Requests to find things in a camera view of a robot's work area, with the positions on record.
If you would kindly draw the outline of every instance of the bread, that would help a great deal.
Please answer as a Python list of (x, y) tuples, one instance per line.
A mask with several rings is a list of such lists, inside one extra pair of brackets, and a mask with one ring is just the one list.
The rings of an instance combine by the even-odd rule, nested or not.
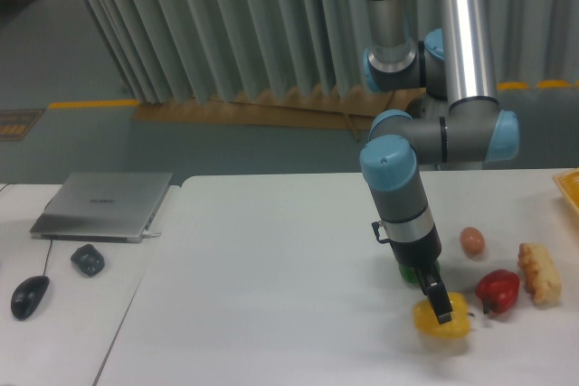
[(527, 291), (536, 305), (556, 302), (561, 296), (561, 278), (548, 250), (541, 243), (522, 243), (518, 266), (525, 272)]

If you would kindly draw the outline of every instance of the yellow floor strip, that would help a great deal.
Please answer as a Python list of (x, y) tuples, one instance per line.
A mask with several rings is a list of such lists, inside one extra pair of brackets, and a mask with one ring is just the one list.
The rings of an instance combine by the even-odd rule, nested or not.
[(573, 85), (564, 80), (545, 80), (536, 85), (538, 88), (570, 88)]
[(102, 101), (63, 101), (51, 103), (48, 108), (118, 108), (124, 106), (137, 106), (135, 99), (106, 99)]
[(506, 81), (505, 83), (497, 84), (497, 89), (528, 89), (528, 85), (522, 81)]
[[(574, 85), (564, 80), (544, 80), (536, 85), (537, 88), (569, 88), (573, 86)], [(506, 81), (499, 83), (497, 89), (530, 89), (530, 87), (522, 81)], [(135, 99), (105, 99), (102, 101), (62, 101), (51, 103), (48, 108), (119, 108), (138, 106), (138, 104), (138, 101)]]

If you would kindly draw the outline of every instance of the mouse cable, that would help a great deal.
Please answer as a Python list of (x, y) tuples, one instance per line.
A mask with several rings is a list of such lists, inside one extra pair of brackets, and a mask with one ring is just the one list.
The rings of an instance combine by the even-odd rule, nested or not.
[(143, 239), (155, 239), (160, 236), (160, 232), (143, 231)]
[(48, 257), (51, 256), (51, 250), (52, 250), (52, 239), (51, 239), (51, 246), (48, 248), (48, 253), (46, 254), (46, 261), (44, 261), (43, 276), (46, 276), (46, 266), (48, 266)]

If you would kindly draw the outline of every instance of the robotic arm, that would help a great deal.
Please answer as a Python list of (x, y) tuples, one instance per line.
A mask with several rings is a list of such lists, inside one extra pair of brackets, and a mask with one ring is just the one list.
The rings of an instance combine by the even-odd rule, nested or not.
[[(496, 100), (484, 0), (441, 0), (444, 71), (434, 68), (435, 54), (410, 36), (404, 0), (366, 2), (373, 44), (363, 62), (371, 90), (428, 91), (446, 80), (448, 117), (412, 119), (388, 110), (375, 119), (360, 154), (381, 219), (373, 224), (376, 238), (389, 242), (396, 260), (414, 269), (443, 324), (451, 320), (452, 307), (434, 267), (441, 241), (418, 165), (513, 158), (518, 152), (517, 117), (501, 111)], [(380, 240), (379, 226), (388, 239)]]

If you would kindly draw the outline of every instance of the red bell pepper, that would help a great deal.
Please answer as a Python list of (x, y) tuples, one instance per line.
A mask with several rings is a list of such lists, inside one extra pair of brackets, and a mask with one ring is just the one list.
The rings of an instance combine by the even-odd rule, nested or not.
[(517, 274), (512, 271), (500, 269), (488, 273), (480, 280), (475, 291), (482, 302), (482, 312), (507, 312), (517, 301), (519, 283)]

